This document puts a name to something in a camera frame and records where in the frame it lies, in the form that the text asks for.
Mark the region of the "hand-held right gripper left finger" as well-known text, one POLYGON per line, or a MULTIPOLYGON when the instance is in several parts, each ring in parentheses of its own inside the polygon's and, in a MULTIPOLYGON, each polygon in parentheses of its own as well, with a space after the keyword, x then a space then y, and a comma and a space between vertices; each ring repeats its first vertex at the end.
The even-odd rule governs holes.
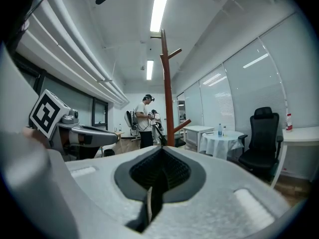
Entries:
POLYGON ((164 231, 165 212, 149 222, 146 191, 142 200, 125 197, 114 179, 118 166, 158 147, 128 152, 112 157, 64 163, 64 198, 79 231, 164 231))

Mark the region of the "black mesh office chair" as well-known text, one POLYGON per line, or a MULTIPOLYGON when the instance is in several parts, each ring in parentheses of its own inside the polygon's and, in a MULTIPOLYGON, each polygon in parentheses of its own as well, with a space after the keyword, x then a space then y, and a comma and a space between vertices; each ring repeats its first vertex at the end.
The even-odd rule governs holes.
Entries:
POLYGON ((270 107, 255 110, 250 117, 251 140, 247 150, 242 150, 239 163, 247 167, 254 175, 271 181, 281 149, 283 137, 277 135, 279 114, 270 107))

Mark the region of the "person's left forearm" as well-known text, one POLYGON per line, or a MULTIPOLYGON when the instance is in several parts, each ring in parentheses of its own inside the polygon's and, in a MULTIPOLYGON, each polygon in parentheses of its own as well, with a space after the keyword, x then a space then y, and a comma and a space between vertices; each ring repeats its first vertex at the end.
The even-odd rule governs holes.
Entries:
POLYGON ((46 136, 37 129, 32 129, 28 127, 24 127, 22 129, 22 133, 27 138, 32 138, 40 142, 46 149, 50 149, 49 140, 46 138, 46 136))

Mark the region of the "wooden coat stand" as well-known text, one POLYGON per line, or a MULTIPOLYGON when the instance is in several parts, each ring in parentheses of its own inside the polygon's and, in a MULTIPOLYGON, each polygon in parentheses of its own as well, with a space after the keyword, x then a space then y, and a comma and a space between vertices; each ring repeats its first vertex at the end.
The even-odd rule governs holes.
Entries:
POLYGON ((191 123, 191 120, 187 119, 185 122, 183 122, 177 127, 174 127, 174 124, 173 124, 173 107, 172 107, 173 100, 172 100, 169 60, 175 55, 179 54, 182 51, 182 49, 179 48, 175 50, 174 52, 172 52, 171 54, 168 53, 166 34, 164 29, 161 29, 160 32, 154 32, 154 34, 151 36, 151 39, 161 40, 162 53, 160 54, 160 59, 161 59, 162 68, 163 68, 163 80, 164 80, 167 144, 168 146, 174 146, 174 134, 191 123))

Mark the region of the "plain white desk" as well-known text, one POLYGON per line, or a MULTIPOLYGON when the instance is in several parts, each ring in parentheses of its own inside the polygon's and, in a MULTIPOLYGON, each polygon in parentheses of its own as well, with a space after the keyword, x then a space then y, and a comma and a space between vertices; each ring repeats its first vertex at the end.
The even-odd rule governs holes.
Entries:
POLYGON ((193 125, 183 128, 183 140, 197 147, 199 152, 201 137, 204 133, 214 131, 212 126, 193 125))

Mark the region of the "white desk with red bottles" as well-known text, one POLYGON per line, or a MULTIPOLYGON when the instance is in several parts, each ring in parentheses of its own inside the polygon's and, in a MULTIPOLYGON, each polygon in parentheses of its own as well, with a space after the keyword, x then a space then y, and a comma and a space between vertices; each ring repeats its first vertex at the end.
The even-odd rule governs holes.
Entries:
POLYGON ((292 131, 282 129, 282 135, 283 141, 279 154, 279 164, 272 180, 271 188, 275 187, 279 179, 289 146, 319 146, 319 126, 300 127, 292 129, 292 131))

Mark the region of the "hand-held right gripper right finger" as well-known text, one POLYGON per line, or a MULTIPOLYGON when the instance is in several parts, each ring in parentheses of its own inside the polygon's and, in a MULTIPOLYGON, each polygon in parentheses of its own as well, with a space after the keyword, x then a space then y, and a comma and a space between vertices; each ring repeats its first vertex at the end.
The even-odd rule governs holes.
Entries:
POLYGON ((277 239, 303 202, 290 206, 283 195, 238 165, 178 149, 206 172, 191 199, 164 204, 149 225, 150 239, 277 239))

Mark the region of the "round table with white cloth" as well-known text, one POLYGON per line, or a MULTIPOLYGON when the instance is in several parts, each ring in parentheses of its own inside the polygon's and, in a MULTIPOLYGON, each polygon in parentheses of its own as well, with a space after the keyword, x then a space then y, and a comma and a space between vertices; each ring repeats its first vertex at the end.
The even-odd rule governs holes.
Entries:
POLYGON ((226 160, 228 154, 233 150, 243 148, 239 139, 244 133, 226 130, 225 136, 218 136, 218 131, 205 132, 201 136, 199 153, 226 160))

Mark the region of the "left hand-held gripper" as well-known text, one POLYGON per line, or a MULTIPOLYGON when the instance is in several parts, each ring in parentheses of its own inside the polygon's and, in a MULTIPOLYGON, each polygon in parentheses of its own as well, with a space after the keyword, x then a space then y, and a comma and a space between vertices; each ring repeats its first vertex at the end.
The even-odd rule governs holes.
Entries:
POLYGON ((29 118, 46 137, 50 148, 60 152, 64 159, 80 158, 80 145, 101 147, 118 140, 114 132, 81 125, 78 111, 47 89, 40 95, 29 118))

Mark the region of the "light wooden table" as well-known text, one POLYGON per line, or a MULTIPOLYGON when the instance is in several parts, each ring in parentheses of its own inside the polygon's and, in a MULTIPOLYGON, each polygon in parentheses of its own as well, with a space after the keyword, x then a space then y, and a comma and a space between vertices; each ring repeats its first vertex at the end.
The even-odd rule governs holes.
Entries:
POLYGON ((122 134, 124 134, 124 132, 123 132, 123 131, 119 131, 119 132, 115 132, 115 134, 116 134, 117 137, 118 137, 117 142, 114 143, 114 144, 111 144, 111 145, 101 146, 101 147, 98 149, 98 151, 97 151, 97 153, 96 153, 96 155, 95 155, 95 158, 103 157, 105 150, 108 150, 108 149, 113 150, 116 146, 120 148, 121 153, 124 153, 124 151, 123 151, 123 142, 122 142, 122 134))

